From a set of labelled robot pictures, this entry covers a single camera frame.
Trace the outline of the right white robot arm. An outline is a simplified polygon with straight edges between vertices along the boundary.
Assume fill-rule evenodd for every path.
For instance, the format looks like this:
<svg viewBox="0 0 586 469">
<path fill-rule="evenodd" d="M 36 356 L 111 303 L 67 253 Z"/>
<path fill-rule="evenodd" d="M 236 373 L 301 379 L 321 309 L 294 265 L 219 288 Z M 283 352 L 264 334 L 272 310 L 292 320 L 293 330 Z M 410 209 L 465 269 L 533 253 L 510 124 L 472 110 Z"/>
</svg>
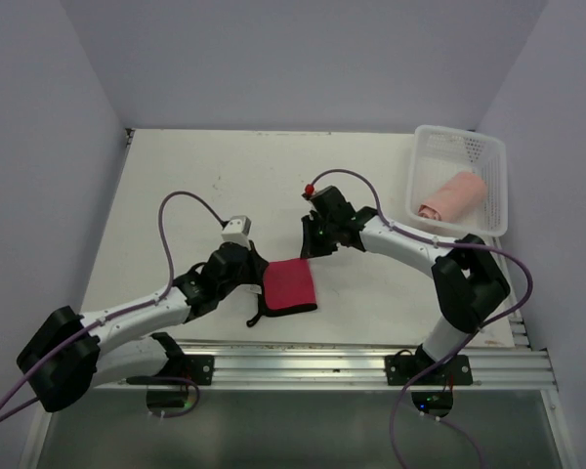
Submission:
<svg viewBox="0 0 586 469">
<path fill-rule="evenodd" d="M 440 247 L 421 232 L 384 220 L 378 209 L 359 210 L 334 186 L 305 187 L 312 210 L 302 218 L 301 256 L 329 256 L 339 247 L 396 260 L 431 278 L 441 317 L 417 348 L 415 370 L 421 380 L 438 383 L 450 371 L 446 355 L 476 333 L 510 294 L 510 285 L 481 238 L 469 234 L 464 248 Z"/>
</svg>

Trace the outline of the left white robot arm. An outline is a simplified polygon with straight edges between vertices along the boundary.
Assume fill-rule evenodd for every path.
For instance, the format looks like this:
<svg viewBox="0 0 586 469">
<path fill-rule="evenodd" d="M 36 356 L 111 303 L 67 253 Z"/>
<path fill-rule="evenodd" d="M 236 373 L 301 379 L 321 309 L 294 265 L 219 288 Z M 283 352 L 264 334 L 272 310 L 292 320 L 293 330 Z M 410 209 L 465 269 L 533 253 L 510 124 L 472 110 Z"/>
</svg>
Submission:
<svg viewBox="0 0 586 469">
<path fill-rule="evenodd" d="M 190 366 L 166 328 L 215 311 L 239 286 L 262 286 L 268 265 L 255 245 L 225 242 L 207 261 L 141 300 L 82 314 L 59 308 L 24 346 L 17 365 L 49 412 L 108 382 L 180 383 L 190 377 Z"/>
</svg>

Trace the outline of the pink towel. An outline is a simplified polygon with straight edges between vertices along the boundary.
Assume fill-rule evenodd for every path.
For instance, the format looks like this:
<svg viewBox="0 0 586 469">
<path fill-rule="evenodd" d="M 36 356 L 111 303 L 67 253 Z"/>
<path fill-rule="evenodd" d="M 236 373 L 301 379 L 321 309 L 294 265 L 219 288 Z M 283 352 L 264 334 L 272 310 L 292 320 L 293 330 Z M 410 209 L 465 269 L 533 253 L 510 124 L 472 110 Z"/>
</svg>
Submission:
<svg viewBox="0 0 586 469">
<path fill-rule="evenodd" d="M 486 195 L 487 185 L 480 176 L 459 172 L 420 204 L 417 215 L 453 223 L 477 208 Z"/>
</svg>

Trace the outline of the black cloth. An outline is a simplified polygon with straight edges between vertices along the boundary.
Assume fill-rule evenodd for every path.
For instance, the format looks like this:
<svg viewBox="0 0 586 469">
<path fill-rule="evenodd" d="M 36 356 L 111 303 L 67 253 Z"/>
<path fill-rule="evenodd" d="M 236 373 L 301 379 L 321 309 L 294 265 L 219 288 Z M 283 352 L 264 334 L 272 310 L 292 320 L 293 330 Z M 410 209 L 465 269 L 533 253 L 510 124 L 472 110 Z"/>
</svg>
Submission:
<svg viewBox="0 0 586 469">
<path fill-rule="evenodd" d="M 318 309 L 314 279 L 307 259 L 268 263 L 259 286 L 258 311 L 246 322 L 247 327 L 255 326 L 261 318 L 281 318 Z"/>
</svg>

